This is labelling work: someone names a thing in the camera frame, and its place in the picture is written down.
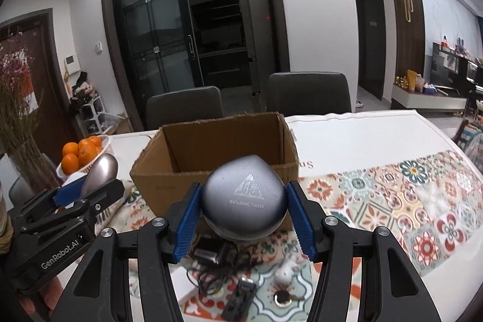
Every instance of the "glass vase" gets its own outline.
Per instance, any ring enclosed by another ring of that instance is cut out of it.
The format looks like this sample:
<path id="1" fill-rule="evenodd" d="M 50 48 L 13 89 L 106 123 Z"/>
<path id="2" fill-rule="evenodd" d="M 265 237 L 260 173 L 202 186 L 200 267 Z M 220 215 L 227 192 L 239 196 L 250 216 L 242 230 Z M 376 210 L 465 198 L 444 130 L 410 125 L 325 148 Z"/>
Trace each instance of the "glass vase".
<path id="1" fill-rule="evenodd" d="M 60 186 L 55 169 L 45 160 L 33 137 L 27 138 L 9 159 L 34 194 Z"/>

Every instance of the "silver spoon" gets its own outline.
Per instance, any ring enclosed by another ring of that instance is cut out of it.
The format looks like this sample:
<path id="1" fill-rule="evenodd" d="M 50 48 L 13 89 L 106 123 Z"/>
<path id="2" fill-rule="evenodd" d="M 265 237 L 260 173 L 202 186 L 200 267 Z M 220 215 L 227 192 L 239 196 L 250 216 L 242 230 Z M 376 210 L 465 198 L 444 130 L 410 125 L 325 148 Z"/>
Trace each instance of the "silver spoon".
<path id="1" fill-rule="evenodd" d="M 92 165 L 81 188 L 79 200 L 87 197 L 104 183 L 116 179 L 119 164 L 117 159 L 109 153 L 100 156 Z"/>

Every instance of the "refrigerator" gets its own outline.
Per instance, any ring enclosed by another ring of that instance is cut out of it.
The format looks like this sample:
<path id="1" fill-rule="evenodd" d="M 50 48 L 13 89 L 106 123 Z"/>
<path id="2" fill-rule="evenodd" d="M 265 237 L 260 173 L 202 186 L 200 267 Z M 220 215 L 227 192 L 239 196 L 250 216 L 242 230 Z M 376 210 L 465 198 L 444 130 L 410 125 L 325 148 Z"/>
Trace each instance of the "refrigerator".
<path id="1" fill-rule="evenodd" d="M 275 73 L 270 7 L 268 0 L 238 0 L 245 30 L 255 112 L 267 107 L 267 81 Z"/>

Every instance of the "stuffed toy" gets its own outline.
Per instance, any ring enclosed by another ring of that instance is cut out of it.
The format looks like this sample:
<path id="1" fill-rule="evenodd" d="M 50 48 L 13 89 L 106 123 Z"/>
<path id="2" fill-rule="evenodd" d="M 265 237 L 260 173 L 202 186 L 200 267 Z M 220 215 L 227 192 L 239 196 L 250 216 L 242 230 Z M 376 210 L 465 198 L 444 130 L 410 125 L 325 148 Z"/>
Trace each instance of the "stuffed toy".
<path id="1" fill-rule="evenodd" d="M 69 106 L 69 113 L 75 116 L 79 113 L 79 109 L 95 99 L 98 94 L 94 87 L 88 83 L 88 73 L 81 71 L 81 75 L 77 79 L 76 84 L 72 87 L 73 96 Z"/>

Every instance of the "glass door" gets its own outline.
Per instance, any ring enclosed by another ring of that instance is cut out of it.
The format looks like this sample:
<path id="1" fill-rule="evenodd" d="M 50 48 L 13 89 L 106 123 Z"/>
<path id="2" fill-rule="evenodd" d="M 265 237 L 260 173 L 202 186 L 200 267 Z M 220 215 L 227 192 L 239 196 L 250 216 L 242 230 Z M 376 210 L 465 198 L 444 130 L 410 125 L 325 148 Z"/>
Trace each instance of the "glass door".
<path id="1" fill-rule="evenodd" d="M 114 0 L 123 62 L 139 115 L 157 94 L 203 86 L 188 0 Z"/>

